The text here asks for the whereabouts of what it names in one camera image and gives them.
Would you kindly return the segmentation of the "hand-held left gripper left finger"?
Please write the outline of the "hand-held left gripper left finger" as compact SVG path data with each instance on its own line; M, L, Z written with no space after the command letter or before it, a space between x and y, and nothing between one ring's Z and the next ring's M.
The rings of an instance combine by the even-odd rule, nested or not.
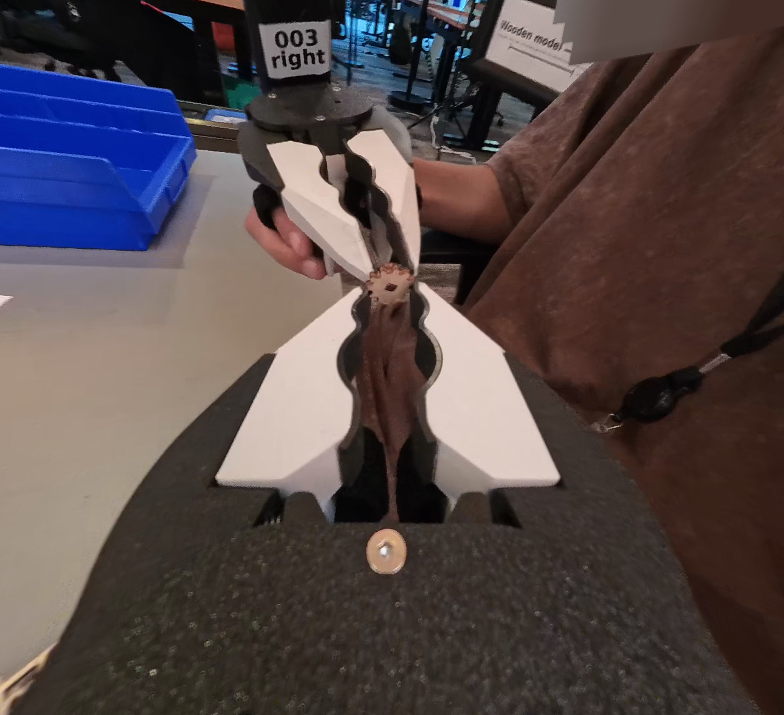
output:
M312 494L328 521L363 463L357 375L371 299L353 289L281 346L217 471L224 487Z

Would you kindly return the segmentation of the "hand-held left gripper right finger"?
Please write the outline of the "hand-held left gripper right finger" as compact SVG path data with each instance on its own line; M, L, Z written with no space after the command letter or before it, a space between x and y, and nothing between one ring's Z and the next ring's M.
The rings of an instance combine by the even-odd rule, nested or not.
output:
M554 487L561 475L506 352L426 284L413 286L416 467L450 510L464 494Z

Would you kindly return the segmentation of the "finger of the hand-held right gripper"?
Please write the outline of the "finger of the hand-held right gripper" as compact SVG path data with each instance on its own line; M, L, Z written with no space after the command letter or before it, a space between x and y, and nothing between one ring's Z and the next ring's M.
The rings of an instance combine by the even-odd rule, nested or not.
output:
M284 141L267 145L282 181L285 212L300 230L359 281L374 271L361 225L346 211L337 188L323 177L325 156L315 145Z
M349 178L365 193L377 263L395 262L417 274L421 230L413 167L383 130L358 132L344 146Z

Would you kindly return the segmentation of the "small wooden gear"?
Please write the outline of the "small wooden gear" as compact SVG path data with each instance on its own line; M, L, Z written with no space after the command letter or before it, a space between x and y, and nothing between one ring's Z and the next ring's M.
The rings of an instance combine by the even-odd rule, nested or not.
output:
M413 282L414 275L410 269L388 262L370 273L365 287L374 303L391 305L406 300Z

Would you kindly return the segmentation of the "person's right forearm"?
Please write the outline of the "person's right forearm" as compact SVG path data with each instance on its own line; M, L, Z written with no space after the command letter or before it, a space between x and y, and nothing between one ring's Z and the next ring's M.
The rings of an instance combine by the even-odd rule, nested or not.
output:
M513 222L493 171L486 165L413 160L422 227L499 246Z

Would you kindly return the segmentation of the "wooden model part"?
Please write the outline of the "wooden model part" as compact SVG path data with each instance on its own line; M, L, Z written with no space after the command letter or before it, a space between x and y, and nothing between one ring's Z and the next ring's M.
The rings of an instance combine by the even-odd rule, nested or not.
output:
M25 697L30 687L38 679L40 672L45 668L55 647L55 644L50 645L10 677L1 679L1 714L10 714L19 701Z

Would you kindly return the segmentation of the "person's right hand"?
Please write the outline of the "person's right hand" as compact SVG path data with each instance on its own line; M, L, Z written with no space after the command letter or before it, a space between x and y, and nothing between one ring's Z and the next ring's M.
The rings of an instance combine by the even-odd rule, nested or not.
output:
M267 227L251 209L245 229L262 250L282 267L308 279L321 281L334 275L323 258L315 252L314 243L288 217L283 207L271 211L273 227Z

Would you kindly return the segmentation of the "green plastic bin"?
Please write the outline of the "green plastic bin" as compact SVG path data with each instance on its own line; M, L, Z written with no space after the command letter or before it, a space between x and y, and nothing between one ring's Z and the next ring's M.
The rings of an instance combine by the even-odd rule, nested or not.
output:
M231 109L243 111L261 93L256 82L245 81L233 74L223 74L222 80L227 105Z

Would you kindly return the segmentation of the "long wooden table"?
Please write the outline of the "long wooden table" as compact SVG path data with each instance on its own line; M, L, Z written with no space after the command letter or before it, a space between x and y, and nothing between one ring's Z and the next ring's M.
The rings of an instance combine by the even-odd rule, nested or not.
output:
M391 2L393 8L396 5L400 6L407 13L419 16L423 0L385 0ZM436 22L441 22L449 27L456 28L457 30L464 31L466 28L478 27L479 20L483 14L485 5L473 5L470 9L460 9L445 4L428 3L427 15L429 18Z

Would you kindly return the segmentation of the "black and white marker poster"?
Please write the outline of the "black and white marker poster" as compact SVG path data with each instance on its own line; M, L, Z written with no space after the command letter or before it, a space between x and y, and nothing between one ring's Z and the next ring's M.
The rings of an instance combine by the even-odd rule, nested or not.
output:
M471 43L466 74L545 108L592 63L573 63L557 0L487 0Z

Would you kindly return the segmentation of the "blue plastic storage bin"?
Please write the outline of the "blue plastic storage bin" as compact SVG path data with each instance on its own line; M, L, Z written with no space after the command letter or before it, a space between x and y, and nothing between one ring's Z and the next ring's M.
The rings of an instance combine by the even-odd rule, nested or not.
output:
M171 91L1 66L1 244L144 251L197 158Z

